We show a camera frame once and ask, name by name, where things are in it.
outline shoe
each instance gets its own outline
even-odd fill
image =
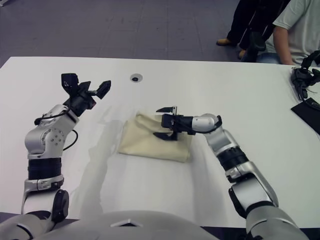
[[[241,51],[239,52],[239,55],[238,55],[238,59],[241,60],[244,57],[245,54],[246,54],[246,50],[241,49]]]
[[[228,38],[221,38],[221,39],[218,39],[218,41],[216,41],[216,44],[218,46],[237,46],[236,43],[233,43],[232,41],[230,41]]]

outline white table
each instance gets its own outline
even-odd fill
[[[0,69],[0,212],[19,213],[34,119],[63,103],[61,73],[76,73],[95,89],[112,80],[75,129],[79,140],[63,154],[68,218],[121,210],[172,213],[201,226],[244,227],[228,195],[229,182],[202,135],[191,162],[117,153],[125,121],[137,110],[178,106],[186,116],[221,115],[249,159],[277,193],[280,207],[301,228],[320,226],[319,136],[290,108],[290,66],[77,57],[11,57]],[[140,83],[130,81],[134,73]],[[320,84],[312,87],[320,92]],[[320,94],[309,93],[320,102]],[[67,143],[72,142],[70,134]]]

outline person's leg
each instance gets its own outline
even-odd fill
[[[265,52],[261,55],[258,55],[256,58],[256,62],[263,64],[282,64],[280,57],[274,52]]]
[[[233,45],[236,46],[244,32],[246,31],[251,18],[255,13],[258,0],[240,0],[234,15],[231,25],[231,30],[229,31],[226,38],[219,39],[216,44],[220,46]]]
[[[265,38],[265,35],[263,33],[265,32],[266,27],[272,26],[272,23],[280,13],[281,7],[282,4],[279,0],[261,1],[259,6],[257,6],[256,12],[250,22],[249,28],[245,31],[243,38],[241,39],[239,47],[243,50],[247,50],[250,45],[251,32],[261,33],[261,35],[263,35],[262,37]]]

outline gray carpet floor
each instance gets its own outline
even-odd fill
[[[216,45],[239,0],[9,0],[0,67],[12,56],[238,62]]]

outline jeans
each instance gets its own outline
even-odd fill
[[[263,63],[263,64],[282,64],[280,57],[277,53],[274,52],[265,52],[261,55],[258,55],[256,57],[257,63]],[[311,67],[317,67],[317,64],[315,61],[312,62]]]

